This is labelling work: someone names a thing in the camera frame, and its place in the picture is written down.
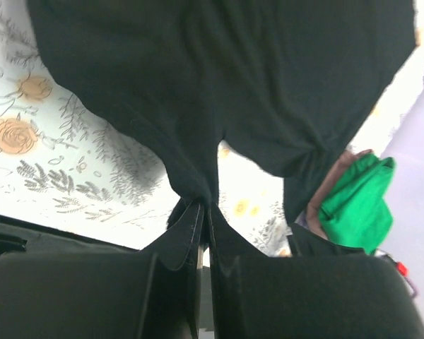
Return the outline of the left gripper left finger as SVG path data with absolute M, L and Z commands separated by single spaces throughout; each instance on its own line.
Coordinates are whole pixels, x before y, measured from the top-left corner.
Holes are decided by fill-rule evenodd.
M 154 254 L 142 338 L 198 338 L 204 206 L 191 202 L 142 252 Z

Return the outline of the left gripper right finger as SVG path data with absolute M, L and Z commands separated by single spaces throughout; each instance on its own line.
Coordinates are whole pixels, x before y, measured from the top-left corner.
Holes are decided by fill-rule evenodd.
M 213 316 L 217 338 L 292 338 L 292 260 L 271 258 L 208 210 Z

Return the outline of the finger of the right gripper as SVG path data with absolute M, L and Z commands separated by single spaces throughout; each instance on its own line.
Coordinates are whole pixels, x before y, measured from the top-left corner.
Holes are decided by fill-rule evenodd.
M 364 256 L 361 248 L 335 244 L 305 229 L 299 224 L 290 224 L 292 234 L 287 236 L 290 250 L 294 256 Z

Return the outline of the black t shirt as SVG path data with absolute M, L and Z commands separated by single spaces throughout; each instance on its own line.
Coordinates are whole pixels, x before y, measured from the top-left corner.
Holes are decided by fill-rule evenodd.
M 218 201 L 218 144 L 284 181 L 293 222 L 416 48 L 411 1 L 28 1 L 43 64 Z

